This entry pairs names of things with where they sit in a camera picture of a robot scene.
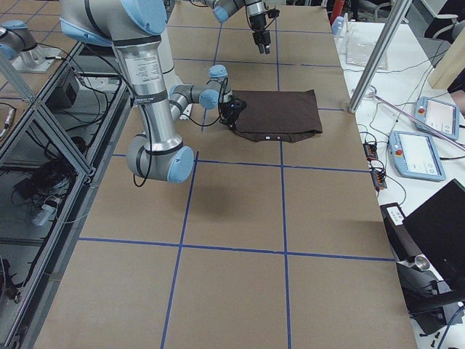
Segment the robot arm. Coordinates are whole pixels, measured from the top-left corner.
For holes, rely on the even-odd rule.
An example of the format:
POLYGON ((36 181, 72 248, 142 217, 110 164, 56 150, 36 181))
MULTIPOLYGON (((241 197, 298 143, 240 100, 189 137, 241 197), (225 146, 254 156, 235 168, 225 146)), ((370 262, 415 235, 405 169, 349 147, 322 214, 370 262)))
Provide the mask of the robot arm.
POLYGON ((270 31, 268 30, 268 20, 273 21, 279 16, 280 10, 269 8, 264 1, 249 0, 220 0, 220 1, 190 1, 198 7, 211 9, 213 15, 219 23, 227 22, 233 15, 244 9, 249 29, 255 45, 260 54, 270 53, 270 31))
POLYGON ((229 127, 246 108, 233 96, 223 65, 210 68, 204 85, 166 88, 158 52, 167 22, 162 1, 62 1, 60 21, 72 39, 114 51, 144 125, 126 156, 134 176, 175 183, 190 176, 194 153, 174 127, 188 105, 217 108, 229 127))

